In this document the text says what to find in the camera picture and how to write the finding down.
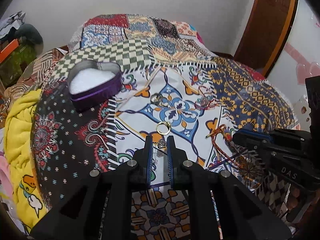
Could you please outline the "right hand on gripper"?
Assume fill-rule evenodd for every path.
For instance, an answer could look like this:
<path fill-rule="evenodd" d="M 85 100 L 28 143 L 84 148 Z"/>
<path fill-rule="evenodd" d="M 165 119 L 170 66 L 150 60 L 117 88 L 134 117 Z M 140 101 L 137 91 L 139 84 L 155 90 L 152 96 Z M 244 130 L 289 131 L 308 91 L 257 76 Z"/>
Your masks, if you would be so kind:
<path fill-rule="evenodd" d="M 300 189 L 295 187 L 293 184 L 290 185 L 289 196 L 287 198 L 286 207 L 288 213 L 286 215 L 286 220 L 289 223 L 293 224 L 304 224 L 309 220 L 309 217 L 316 208 L 317 202 L 319 201 L 319 189 L 312 193 L 313 199 L 308 206 L 308 209 L 304 212 L 301 218 L 293 218 L 293 211 L 297 207 L 303 207 L 306 204 L 306 201 L 300 197 Z"/>

